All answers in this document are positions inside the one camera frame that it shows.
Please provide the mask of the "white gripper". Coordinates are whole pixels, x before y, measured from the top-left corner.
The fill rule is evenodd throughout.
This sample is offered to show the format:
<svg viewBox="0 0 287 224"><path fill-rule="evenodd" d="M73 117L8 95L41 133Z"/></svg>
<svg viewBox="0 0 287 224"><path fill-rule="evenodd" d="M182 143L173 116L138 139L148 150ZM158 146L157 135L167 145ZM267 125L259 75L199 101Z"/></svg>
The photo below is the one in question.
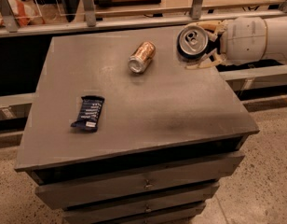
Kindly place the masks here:
<svg viewBox="0 0 287 224"><path fill-rule="evenodd" d="M196 21L185 28L203 29L202 40L214 42L220 37L220 53L213 49L199 60L189 62L186 69L202 69L220 64L242 65L259 61L267 46L267 24L259 18L237 18L231 21Z"/></svg>

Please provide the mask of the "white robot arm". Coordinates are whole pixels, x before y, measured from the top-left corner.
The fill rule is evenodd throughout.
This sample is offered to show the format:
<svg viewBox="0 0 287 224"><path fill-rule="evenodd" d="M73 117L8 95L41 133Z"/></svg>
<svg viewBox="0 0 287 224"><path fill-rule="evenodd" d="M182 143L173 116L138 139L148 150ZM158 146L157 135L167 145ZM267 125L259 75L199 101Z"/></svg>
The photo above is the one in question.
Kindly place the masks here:
<svg viewBox="0 0 287 224"><path fill-rule="evenodd" d="M287 63L287 17L192 22L178 34L177 50L189 68Z"/></svg>

